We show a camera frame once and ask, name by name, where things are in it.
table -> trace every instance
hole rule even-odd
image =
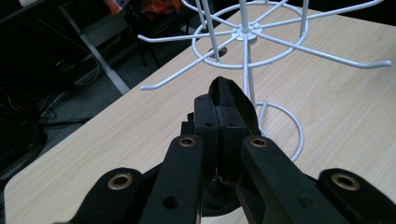
[[[249,8],[254,17],[260,10]],[[282,9],[272,19],[294,17]],[[396,28],[339,16],[310,22],[304,46],[362,62],[396,62]],[[265,30],[296,38],[296,27]],[[199,43],[208,51],[208,39]],[[262,42],[253,60],[283,47]],[[240,61],[241,47],[232,44],[224,61]],[[154,84],[195,60],[190,49],[152,74]],[[7,223],[53,223],[69,220],[101,175],[118,167],[146,172],[160,163],[180,123],[193,110],[193,99],[207,93],[217,76],[242,84],[242,71],[221,70],[204,63],[156,91],[130,90],[47,154],[14,176],[5,191]],[[396,202],[396,66],[360,70],[299,51],[254,69],[256,98],[292,111],[303,124],[305,146],[297,166],[318,177],[339,167],[361,175]],[[297,144],[292,122],[268,114],[267,131],[290,155]],[[241,209],[203,223],[246,223]]]

rotating display rack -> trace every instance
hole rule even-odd
[[[280,2],[272,2],[268,0],[256,0],[252,2],[248,2],[246,0],[239,0],[239,4],[224,8],[223,10],[211,14],[210,9],[209,9],[209,4],[207,0],[202,0],[202,4],[200,0],[196,0],[195,4],[196,7],[188,4],[185,0],[181,0],[182,3],[186,6],[189,7],[190,9],[198,12],[199,18],[201,20],[201,25],[196,29],[194,35],[182,35],[182,36],[174,36],[174,37],[164,37],[164,38],[147,38],[145,36],[139,35],[138,38],[150,42],[150,43],[158,43],[158,42],[167,42],[167,41],[178,41],[178,40],[191,40],[191,45],[192,45],[192,50],[197,56],[197,60],[194,62],[188,64],[184,68],[180,69],[178,72],[174,73],[173,75],[169,76],[168,78],[164,79],[163,81],[151,85],[151,86],[142,86],[141,90],[142,91],[151,91],[151,90],[156,90],[173,79],[181,76],[191,68],[193,68],[195,65],[198,63],[207,63],[211,66],[221,68],[221,69],[240,69],[243,70],[243,91],[245,95],[250,99],[251,103],[255,106],[260,106],[261,110],[259,112],[259,126],[260,130],[262,132],[262,135],[269,137],[267,131],[263,128],[263,118],[265,111],[268,106],[271,106],[277,110],[279,110],[282,113],[285,113],[287,116],[289,116],[294,124],[296,125],[298,129],[298,134],[299,134],[299,143],[297,148],[294,151],[294,154],[291,156],[292,161],[296,161],[298,157],[301,155],[304,147],[304,130],[303,127],[300,123],[300,121],[285,107],[274,104],[271,102],[267,101],[256,101],[255,99],[255,91],[254,91],[254,80],[253,80],[253,68],[259,67],[259,66],[265,66],[270,63],[274,63],[280,59],[285,58],[286,56],[290,55],[293,53],[296,49],[305,53],[309,53],[315,56],[319,56],[321,58],[331,60],[337,63],[342,63],[348,66],[352,67],[357,67],[361,69],[371,69],[371,68],[379,68],[379,67],[385,67],[385,66],[390,66],[391,61],[383,61],[383,62],[376,62],[376,63],[358,63],[351,61],[349,59],[337,57],[325,52],[321,52],[315,49],[310,49],[307,47],[302,46],[303,42],[305,41],[308,32],[309,32],[309,24],[308,22],[313,19],[319,19],[335,14],[340,14],[340,13],[345,13],[353,10],[359,10],[362,8],[366,7],[371,7],[376,4],[381,3],[383,0],[373,0],[367,3],[359,4],[356,6],[352,7],[344,7],[332,11],[327,11],[327,12],[320,12],[317,14],[309,15],[307,14],[308,10],[308,5],[309,5],[309,0],[304,0],[303,2],[303,8],[299,9],[297,7],[288,5],[287,2],[288,0],[282,0]],[[260,17],[258,17],[254,21],[249,21],[248,20],[248,6],[260,6],[260,7],[269,7],[267,11],[265,11]],[[277,21],[277,22],[270,22],[270,23],[265,23],[264,19],[268,17],[270,14],[272,14],[275,10],[279,9],[280,7],[283,7],[285,9],[291,10],[292,12],[297,14],[297,18],[291,19],[291,20],[285,20],[285,21]],[[229,21],[225,21],[219,17],[219,15],[229,12],[231,10],[239,9],[240,10],[240,15],[241,15],[241,24],[233,24]],[[224,24],[225,26],[229,27],[228,31],[223,31],[223,32],[215,32],[214,26],[213,26],[213,21],[220,22]],[[292,24],[295,22],[300,23],[300,33],[299,33],[299,39],[295,42],[289,42],[285,41],[282,39],[279,39],[277,37],[273,37],[270,35],[267,35],[263,32],[264,29],[267,28],[272,28],[272,27],[278,27],[278,26],[283,26],[283,25],[288,25]],[[202,31],[206,29],[208,31],[207,34],[202,33]],[[217,36],[228,36],[228,40],[224,41],[221,44],[217,43]],[[205,54],[201,54],[199,50],[197,49],[197,39],[198,38],[210,38],[211,44],[212,44],[212,50]],[[286,46],[288,49],[285,50],[282,53],[279,53],[275,57],[272,57],[270,59],[265,59],[257,62],[253,62],[251,59],[251,46],[253,46],[256,42],[257,39],[261,38],[273,43],[276,43],[281,46]],[[239,42],[241,45],[243,45],[243,62],[240,64],[227,64],[227,63],[222,63],[220,59],[220,51],[224,49],[226,46],[230,45],[233,42]]]

white display stand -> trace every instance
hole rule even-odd
[[[196,7],[189,5],[185,0],[181,0],[183,4],[186,7],[189,7],[192,10],[195,10],[198,12],[200,20],[201,20],[201,25],[198,27],[194,35],[182,35],[182,36],[175,36],[175,37],[165,37],[165,38],[146,38],[142,35],[139,35],[138,38],[145,40],[150,43],[156,43],[156,42],[167,42],[167,41],[178,41],[178,40],[186,40],[186,39],[191,39],[192,40],[192,49],[197,56],[197,60],[190,63],[186,67],[180,69],[177,73],[173,74],[172,76],[169,76],[165,80],[163,80],[160,83],[157,83],[152,86],[142,86],[141,90],[142,91],[149,91],[149,90],[156,90],[168,82],[172,81],[173,79],[181,76],[183,73],[188,71],[189,69],[193,68],[195,65],[198,63],[207,63],[209,65],[222,68],[222,69],[242,69],[243,70],[243,91],[245,95],[250,99],[251,103],[253,103],[255,106],[261,106],[261,111],[259,112],[259,125],[260,125],[260,130],[262,132],[262,135],[269,137],[267,132],[264,130],[262,127],[262,121],[264,117],[264,113],[266,111],[267,106],[271,106],[273,108],[278,109],[279,111],[285,113],[288,115],[293,122],[295,123],[298,132],[299,132],[299,144],[294,152],[294,154],[291,156],[292,161],[296,161],[297,158],[300,156],[300,154],[303,151],[303,146],[304,146],[304,130],[303,127],[300,123],[300,121],[291,113],[289,112],[288,109],[284,108],[281,105],[277,105],[274,103],[270,103],[267,101],[263,102],[257,102],[255,99],[255,91],[254,91],[254,81],[253,81],[253,72],[252,68],[258,67],[258,66],[264,66],[270,63],[273,63],[275,61],[278,61],[289,54],[291,54],[295,49],[299,51],[303,51],[309,54],[313,54],[316,56],[319,56],[321,58],[325,58],[337,63],[343,63],[348,66],[353,66],[357,68],[362,68],[362,69],[370,69],[370,68],[378,68],[378,67],[384,67],[384,66],[390,66],[391,61],[383,61],[383,62],[377,62],[377,63],[358,63],[354,62],[348,59],[340,58],[325,52],[321,52],[315,49],[310,49],[303,47],[302,44],[305,41],[308,31],[309,31],[309,20],[313,19],[318,19],[322,17],[327,17],[339,13],[345,13],[353,10],[358,10],[362,9],[365,7],[371,7],[376,4],[379,4],[383,0],[374,0],[370,1],[367,3],[359,4],[356,6],[352,7],[345,7],[345,8],[340,8],[328,12],[321,12],[318,14],[314,15],[307,15],[307,10],[308,10],[308,4],[309,0],[304,0],[303,3],[303,9],[299,9],[297,7],[293,7],[291,5],[286,4],[288,0],[282,0],[281,2],[272,2],[268,0],[256,0],[252,2],[246,2],[246,0],[239,0],[239,4],[231,7],[227,7],[223,9],[222,11],[219,11],[215,14],[211,14],[209,10],[209,5],[207,3],[207,0],[202,0],[202,4],[200,3],[199,0],[196,0]],[[248,6],[261,6],[261,7],[269,7],[269,10],[267,10],[264,14],[262,14],[259,18],[257,18],[255,21],[248,21]],[[261,24],[264,19],[273,13],[275,10],[278,8],[283,7],[286,9],[289,9],[293,12],[295,12],[298,15],[298,18],[292,19],[292,20],[287,20],[287,21],[277,21],[277,22],[272,22],[272,23],[263,23]],[[241,24],[233,24],[229,21],[225,21],[221,18],[219,18],[219,15],[234,10],[234,9],[239,9],[240,14],[241,14]],[[229,31],[225,32],[215,32],[214,27],[213,27],[213,22],[212,21],[218,21],[228,27],[230,27]],[[266,35],[262,32],[262,30],[266,28],[271,28],[271,27],[277,27],[277,26],[282,26],[282,25],[287,25],[291,23],[299,22],[300,25],[300,38],[296,43],[291,43],[276,37],[272,37],[270,35]],[[201,31],[203,29],[208,30],[208,34],[202,34]],[[217,36],[220,35],[229,35],[230,38],[226,40],[225,42],[221,43],[218,45],[217,43]],[[196,47],[196,41],[197,38],[205,38],[209,37],[212,43],[213,49],[210,50],[208,53],[205,53],[204,55],[201,54],[197,47]],[[262,38],[271,42],[274,42],[276,44],[286,46],[288,49],[284,51],[283,53],[280,53],[276,55],[273,58],[262,60],[259,62],[253,62],[251,61],[251,53],[250,53],[250,48],[252,45],[254,45],[257,41],[258,38]],[[232,42],[237,41],[240,42],[243,45],[243,63],[242,64],[225,64],[221,62],[219,51]],[[214,57],[215,61],[209,60],[209,57]]]

light wood tabletop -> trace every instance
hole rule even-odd
[[[249,7],[248,11],[255,18],[263,8]],[[282,8],[267,21],[295,17]],[[238,23],[238,16],[231,20]],[[396,27],[340,16],[312,20],[309,25],[304,46],[358,62],[396,63]],[[298,26],[264,32],[295,41]],[[217,29],[229,28],[222,25]],[[224,38],[228,36],[219,37],[219,43]],[[210,48],[208,38],[199,41],[202,53]],[[242,43],[227,48],[222,61],[241,63]],[[252,60],[266,59],[285,49],[259,40],[252,47]],[[141,85],[155,84],[194,60],[196,56],[187,49]],[[362,70],[295,50],[278,62],[254,68],[253,73],[257,100],[285,106],[303,124],[304,151],[296,164],[304,173],[318,177],[324,169],[346,169],[396,202],[395,65]],[[118,167],[144,173],[162,162],[171,140],[179,135],[181,122],[193,111],[194,98],[206,94],[217,76],[241,86],[242,74],[242,70],[199,63],[156,91],[130,90],[10,180],[5,190],[7,223],[67,221],[104,173]],[[264,126],[291,155],[298,140],[292,121],[270,109]],[[203,218],[203,223],[246,222],[241,209],[225,217]]]

black chair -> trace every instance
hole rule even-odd
[[[182,7],[180,12],[171,15],[158,15],[154,20],[148,18],[136,17],[135,9],[140,7],[141,0],[135,5],[129,4],[124,10],[126,11],[125,20],[131,26],[134,32],[135,41],[139,49],[140,57],[143,65],[147,66],[144,51],[147,49],[154,59],[155,63],[161,67],[162,64],[158,57],[152,50],[151,44],[137,38],[138,35],[144,35],[148,38],[166,37],[170,34],[180,30],[183,25],[186,26],[186,35],[189,33],[190,19],[197,15],[197,13],[188,7]]]

